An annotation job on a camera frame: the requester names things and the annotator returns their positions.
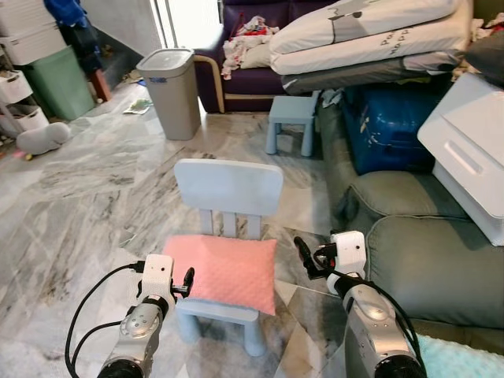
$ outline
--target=small stool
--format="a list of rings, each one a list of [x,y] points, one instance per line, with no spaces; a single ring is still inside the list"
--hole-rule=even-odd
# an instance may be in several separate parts
[[[320,91],[314,91],[311,97],[276,96],[269,111],[268,137],[266,153],[276,154],[276,135],[282,131],[282,124],[304,124],[302,137],[302,156],[311,156],[313,152],[313,112]]]

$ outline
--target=chair backrest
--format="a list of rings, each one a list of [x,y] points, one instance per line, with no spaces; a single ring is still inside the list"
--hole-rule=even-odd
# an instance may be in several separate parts
[[[183,203],[200,210],[202,233],[213,234],[212,212],[221,211],[229,238],[243,214],[248,239],[260,239],[261,217],[276,212],[284,184],[280,168],[241,161],[181,159],[174,171]]]

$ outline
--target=white appliance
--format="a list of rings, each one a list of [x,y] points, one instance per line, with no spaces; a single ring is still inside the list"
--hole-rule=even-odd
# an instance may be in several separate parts
[[[466,73],[418,132],[433,174],[494,246],[504,246],[504,90]]]

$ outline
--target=gray sofa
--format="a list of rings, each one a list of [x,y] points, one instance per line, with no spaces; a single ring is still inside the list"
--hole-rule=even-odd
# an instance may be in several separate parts
[[[368,278],[424,335],[504,354],[504,249],[430,174],[354,170],[341,112],[317,108],[334,229],[366,235]]]

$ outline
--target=gray cushion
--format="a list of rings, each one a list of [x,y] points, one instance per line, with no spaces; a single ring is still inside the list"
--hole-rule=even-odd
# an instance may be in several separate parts
[[[331,223],[334,228],[342,229],[338,224],[336,207],[351,183],[357,179],[352,156],[347,141],[343,115],[336,105],[317,107],[315,128],[321,131],[324,167],[331,204]]]
[[[504,248],[472,221],[385,217],[367,247],[367,277],[411,317],[504,328]]]
[[[338,206],[345,229],[367,233],[389,215],[457,217],[467,215],[431,174],[379,171],[359,176]]]

